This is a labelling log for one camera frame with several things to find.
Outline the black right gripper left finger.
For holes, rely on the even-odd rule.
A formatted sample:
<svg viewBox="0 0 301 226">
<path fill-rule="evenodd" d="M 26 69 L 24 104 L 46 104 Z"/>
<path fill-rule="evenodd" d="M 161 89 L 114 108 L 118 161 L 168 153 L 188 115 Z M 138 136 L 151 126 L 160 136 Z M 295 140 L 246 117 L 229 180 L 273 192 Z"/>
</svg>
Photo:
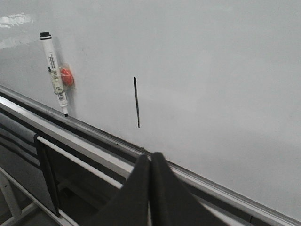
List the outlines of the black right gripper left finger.
<svg viewBox="0 0 301 226">
<path fill-rule="evenodd" d="M 141 155 L 122 188 L 83 225 L 146 226 L 148 224 L 150 161 Z"/>
</svg>

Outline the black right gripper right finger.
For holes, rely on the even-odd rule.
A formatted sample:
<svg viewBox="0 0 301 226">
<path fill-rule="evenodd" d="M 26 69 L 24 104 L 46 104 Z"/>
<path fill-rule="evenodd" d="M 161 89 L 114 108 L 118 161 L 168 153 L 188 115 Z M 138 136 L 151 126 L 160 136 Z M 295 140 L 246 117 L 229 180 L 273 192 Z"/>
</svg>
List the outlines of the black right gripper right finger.
<svg viewBox="0 0 301 226">
<path fill-rule="evenodd" d="M 154 226 L 226 226 L 188 191 L 162 153 L 151 155 L 150 210 Z"/>
</svg>

